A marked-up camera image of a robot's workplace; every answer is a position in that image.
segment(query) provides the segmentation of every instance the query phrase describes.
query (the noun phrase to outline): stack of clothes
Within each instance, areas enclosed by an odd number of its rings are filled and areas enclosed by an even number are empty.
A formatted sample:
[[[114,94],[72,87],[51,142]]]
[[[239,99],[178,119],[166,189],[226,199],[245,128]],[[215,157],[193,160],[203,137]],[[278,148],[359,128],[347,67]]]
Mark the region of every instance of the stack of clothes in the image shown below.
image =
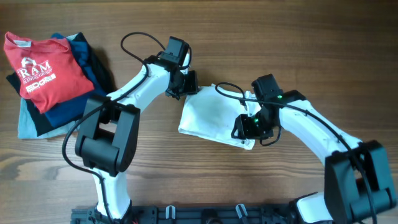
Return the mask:
[[[8,32],[4,51],[15,70],[7,80],[21,96],[19,139],[67,133],[92,94],[116,90],[82,33],[35,41]]]

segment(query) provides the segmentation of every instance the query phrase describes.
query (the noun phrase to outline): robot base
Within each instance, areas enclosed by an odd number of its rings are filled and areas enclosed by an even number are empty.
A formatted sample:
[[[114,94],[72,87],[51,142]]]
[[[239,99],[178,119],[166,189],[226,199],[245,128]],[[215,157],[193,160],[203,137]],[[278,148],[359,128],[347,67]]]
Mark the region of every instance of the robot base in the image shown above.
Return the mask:
[[[238,215],[238,206],[243,208]],[[131,206],[117,224],[288,224],[292,215],[289,204],[267,204],[258,207],[173,207]],[[108,218],[89,209],[73,209],[71,224],[109,224]]]

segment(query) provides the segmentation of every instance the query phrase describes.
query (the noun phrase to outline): wooden table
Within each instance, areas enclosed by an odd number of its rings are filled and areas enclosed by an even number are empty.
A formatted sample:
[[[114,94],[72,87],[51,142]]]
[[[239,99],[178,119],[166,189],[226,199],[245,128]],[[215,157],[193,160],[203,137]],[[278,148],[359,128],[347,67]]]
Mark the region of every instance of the wooden table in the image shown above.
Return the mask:
[[[383,143],[398,185],[396,3],[35,2],[43,4],[0,5],[2,43],[6,31],[37,40],[82,31],[122,86],[141,67],[120,49],[125,34],[148,32],[164,44],[170,35],[181,38],[192,46],[200,85],[226,81],[250,89],[273,73],[284,90],[300,90],[341,129]],[[145,37],[131,37],[126,47],[143,58],[160,50]],[[12,68],[4,53],[0,71],[0,223],[68,223],[72,208],[97,202],[93,178],[62,159],[63,136],[17,138],[19,97],[5,79]],[[182,108],[183,100],[161,95],[142,114],[127,170],[134,205],[288,202],[323,190],[322,164],[290,133],[272,147],[245,151],[179,134]],[[74,141],[68,153],[79,163]],[[392,210],[379,223],[397,217]]]

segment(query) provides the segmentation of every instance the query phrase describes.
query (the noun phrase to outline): white cloth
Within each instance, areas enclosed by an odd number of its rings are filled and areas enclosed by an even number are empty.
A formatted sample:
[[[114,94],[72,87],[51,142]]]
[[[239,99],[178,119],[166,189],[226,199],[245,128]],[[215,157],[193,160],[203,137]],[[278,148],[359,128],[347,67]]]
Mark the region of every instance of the white cloth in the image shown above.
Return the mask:
[[[219,89],[226,94],[242,97],[242,93],[227,91],[220,87]],[[245,92],[245,97],[256,98],[250,91]],[[235,119],[240,114],[252,116],[261,109],[258,103],[247,101],[246,104],[247,111],[239,100],[217,93],[214,84],[203,86],[196,95],[187,96],[178,131],[182,134],[190,134],[250,150],[253,148],[255,140],[231,138]]]

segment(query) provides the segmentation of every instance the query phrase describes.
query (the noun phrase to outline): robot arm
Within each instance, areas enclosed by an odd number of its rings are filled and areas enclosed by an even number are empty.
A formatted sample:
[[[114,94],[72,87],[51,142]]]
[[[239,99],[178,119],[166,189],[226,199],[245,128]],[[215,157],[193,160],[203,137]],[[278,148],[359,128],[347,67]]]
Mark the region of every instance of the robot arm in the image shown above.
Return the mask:
[[[127,219],[131,218],[132,205],[127,193],[125,171],[135,154],[140,114],[156,96],[164,92],[179,100],[183,95],[198,91],[196,73],[188,71],[188,49],[189,45],[183,40],[170,37],[165,52],[144,60],[148,73],[146,67],[142,66],[141,71],[119,90],[107,97],[93,96],[88,100],[85,115],[101,105],[109,105],[81,124],[75,145],[75,152],[82,157],[84,165],[104,180],[103,189],[99,178],[94,175],[98,194],[95,210],[97,220],[106,222],[108,219],[103,198],[106,197],[111,218],[129,222]],[[125,98],[117,103],[109,103],[142,80]],[[114,133],[99,127],[100,123],[108,122],[117,124]]]
[[[234,127],[237,133],[232,133],[232,137],[262,141],[272,137],[272,128],[279,126],[297,136],[325,166],[325,192],[306,195],[291,202],[291,212],[295,213],[290,217],[292,223],[328,220],[354,223],[372,215],[365,177],[354,176],[357,167],[353,157],[364,168],[375,212],[395,207],[396,193],[387,154],[377,141],[362,142],[338,129],[298,91],[283,93],[271,74],[258,78],[252,87],[262,108],[253,117],[246,114],[238,116]],[[326,126],[334,130],[352,150],[348,151]]]

